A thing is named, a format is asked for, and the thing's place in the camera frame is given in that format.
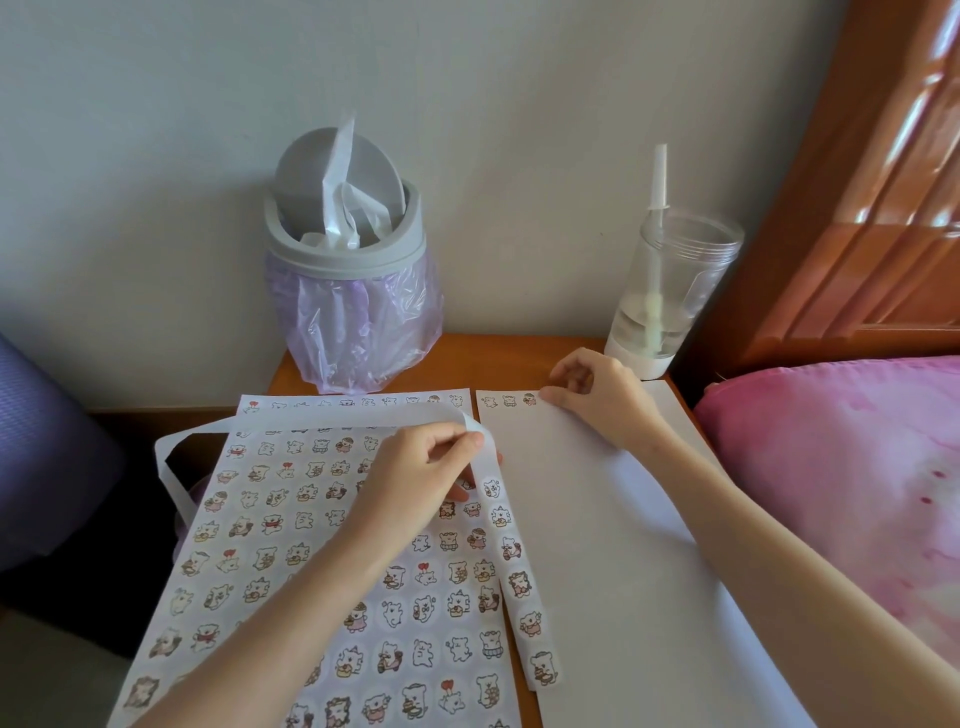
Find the purple yoga mat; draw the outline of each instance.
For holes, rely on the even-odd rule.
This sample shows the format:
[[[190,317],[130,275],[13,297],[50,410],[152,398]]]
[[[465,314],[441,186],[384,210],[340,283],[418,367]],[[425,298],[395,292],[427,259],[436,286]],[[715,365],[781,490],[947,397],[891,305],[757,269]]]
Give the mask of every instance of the purple yoga mat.
[[[116,443],[0,335],[0,570],[63,543],[123,466]]]

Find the straw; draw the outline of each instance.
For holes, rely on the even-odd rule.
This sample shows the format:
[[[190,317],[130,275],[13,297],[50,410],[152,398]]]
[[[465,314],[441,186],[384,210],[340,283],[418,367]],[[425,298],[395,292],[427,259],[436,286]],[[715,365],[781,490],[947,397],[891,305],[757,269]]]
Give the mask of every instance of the straw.
[[[654,178],[650,189],[650,229],[654,238],[663,240],[663,213],[669,205],[666,203],[666,144],[658,144],[654,150]],[[656,356],[660,353],[663,341],[663,295],[660,293],[660,251],[654,249],[650,254],[647,268],[646,295],[646,342],[644,353]]]

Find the purple plastic bag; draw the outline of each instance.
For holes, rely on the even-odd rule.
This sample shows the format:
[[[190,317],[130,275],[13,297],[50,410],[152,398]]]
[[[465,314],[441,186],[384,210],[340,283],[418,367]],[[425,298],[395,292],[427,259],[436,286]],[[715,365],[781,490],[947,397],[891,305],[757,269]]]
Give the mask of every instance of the purple plastic bag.
[[[420,362],[440,338],[444,294],[430,253],[387,276],[316,279],[267,253],[266,280],[305,381],[363,395]]]

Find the white wall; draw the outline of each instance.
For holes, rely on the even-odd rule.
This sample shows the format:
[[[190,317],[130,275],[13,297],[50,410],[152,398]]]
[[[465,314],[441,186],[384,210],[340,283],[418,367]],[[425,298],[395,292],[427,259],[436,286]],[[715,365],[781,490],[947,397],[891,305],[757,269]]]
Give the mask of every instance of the white wall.
[[[447,330],[604,335],[653,145],[755,229],[844,6],[0,0],[0,331],[89,406],[262,391],[262,185],[353,108],[424,194]]]

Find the white paper sheet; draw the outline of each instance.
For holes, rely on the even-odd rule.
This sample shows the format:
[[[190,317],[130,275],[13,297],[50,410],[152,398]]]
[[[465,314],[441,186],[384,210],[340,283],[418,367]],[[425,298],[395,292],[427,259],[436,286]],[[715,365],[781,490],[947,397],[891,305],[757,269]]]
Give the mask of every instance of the white paper sheet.
[[[669,386],[644,386],[716,462]],[[632,456],[535,392],[476,397],[565,656],[563,688],[538,694],[545,728],[813,725]]]
[[[136,720],[316,553],[394,426],[463,417],[451,403],[469,407],[468,392],[445,395],[440,406],[335,408],[270,398],[288,406],[266,411],[245,397],[241,410],[254,411],[197,428],[230,435],[109,725]],[[158,442],[158,455],[175,440]],[[492,438],[474,471],[481,483],[499,476]],[[518,728],[501,558],[476,530],[495,505],[482,487],[470,496],[445,503],[345,621],[291,708],[299,725],[310,714],[329,728],[348,715],[350,725]]]

